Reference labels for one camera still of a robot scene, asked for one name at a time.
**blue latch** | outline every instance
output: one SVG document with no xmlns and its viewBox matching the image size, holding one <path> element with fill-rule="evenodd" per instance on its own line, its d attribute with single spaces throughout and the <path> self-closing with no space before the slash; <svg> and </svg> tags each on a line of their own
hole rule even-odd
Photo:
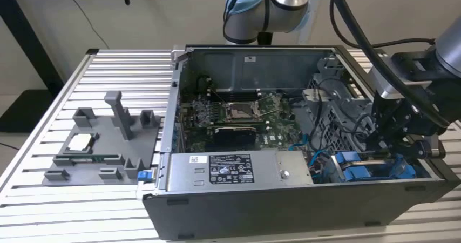
<svg viewBox="0 0 461 243">
<path fill-rule="evenodd" d="M 153 172 L 152 170 L 138 171 L 137 173 L 137 181 L 150 182 L 153 180 Z"/>
</svg>

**black stand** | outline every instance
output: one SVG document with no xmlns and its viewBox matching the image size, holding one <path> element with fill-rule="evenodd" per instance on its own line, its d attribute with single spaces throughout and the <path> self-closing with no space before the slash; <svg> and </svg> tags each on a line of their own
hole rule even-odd
<svg viewBox="0 0 461 243">
<path fill-rule="evenodd" d="M 16 0 L 0 0 L 0 16 L 48 89 L 21 93 L 0 117 L 0 131 L 30 132 L 64 84 Z"/>
<path fill-rule="evenodd" d="M 258 45 L 272 45 L 273 32 L 258 32 Z"/>
</svg>

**white wall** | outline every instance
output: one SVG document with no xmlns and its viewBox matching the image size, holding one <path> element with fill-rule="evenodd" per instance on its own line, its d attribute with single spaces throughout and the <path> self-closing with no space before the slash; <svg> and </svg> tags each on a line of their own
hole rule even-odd
<svg viewBox="0 0 461 243">
<path fill-rule="evenodd" d="M 104 44 L 72 0 L 17 0 L 57 70 L 68 77 L 88 48 Z M 77 0 L 112 49 L 168 49 L 173 44 L 221 44 L 225 0 Z M 348 0 L 372 42 L 437 37 L 461 13 L 461 0 Z M 321 0 L 309 44 L 341 44 Z M 350 38 L 337 15 L 340 28 Z M 296 44 L 297 33 L 274 44 Z M 425 45 L 394 46 L 389 52 Z"/>
<path fill-rule="evenodd" d="M 0 18 L 0 95 L 18 95 L 26 89 L 44 88 L 38 74 Z"/>
<path fill-rule="evenodd" d="M 402 38 L 437 38 L 461 15 L 461 0 L 346 0 L 350 10 L 372 43 Z M 336 21 L 348 40 L 352 38 L 340 13 Z M 321 0 L 309 44 L 342 44 L 329 19 L 329 0 Z M 384 48 L 388 53 L 422 50 L 426 44 L 398 45 Z"/>
<path fill-rule="evenodd" d="M 104 44 L 72 0 L 17 0 L 49 57 L 68 77 L 88 48 Z M 225 0 L 77 0 L 112 49 L 169 49 L 222 44 Z M 296 34 L 274 42 L 293 44 Z"/>
</svg>

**green circuit board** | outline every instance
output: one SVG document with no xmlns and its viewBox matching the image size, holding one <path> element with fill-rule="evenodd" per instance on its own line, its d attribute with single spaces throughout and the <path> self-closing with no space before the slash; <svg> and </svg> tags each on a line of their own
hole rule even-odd
<svg viewBox="0 0 461 243">
<path fill-rule="evenodd" d="M 205 152 L 212 143 L 213 130 L 220 127 L 252 127 L 257 130 L 253 147 L 240 150 L 288 150 L 301 141 L 300 127 L 290 111 L 288 99 L 264 93 L 254 102 L 210 103 L 209 119 L 185 128 L 188 152 Z"/>
</svg>

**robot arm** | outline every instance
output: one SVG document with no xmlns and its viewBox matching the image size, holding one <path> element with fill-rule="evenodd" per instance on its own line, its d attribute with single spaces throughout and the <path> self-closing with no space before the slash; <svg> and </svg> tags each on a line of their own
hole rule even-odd
<svg viewBox="0 0 461 243">
<path fill-rule="evenodd" d="M 308 0 L 229 0 L 224 37 L 249 44 L 260 32 L 290 32 L 306 20 Z"/>
<path fill-rule="evenodd" d="M 413 93 L 453 123 L 461 118 L 461 17 L 435 39 L 426 51 L 402 52 L 384 58 L 389 69 Z M 376 68 L 370 77 L 377 89 L 373 104 L 376 132 L 366 139 L 370 150 L 384 141 L 396 152 L 417 158 L 442 158 L 445 151 L 437 138 L 439 127 L 386 82 Z M 414 141 L 404 141 L 408 135 Z"/>
<path fill-rule="evenodd" d="M 461 18 L 426 51 L 377 56 L 345 0 L 333 0 L 374 68 L 376 130 L 366 149 L 382 148 L 410 158 L 442 158 L 438 135 L 461 119 Z M 232 44 L 256 41 L 260 32 L 289 32 L 304 25 L 308 0 L 230 0 L 224 36 Z"/>
</svg>

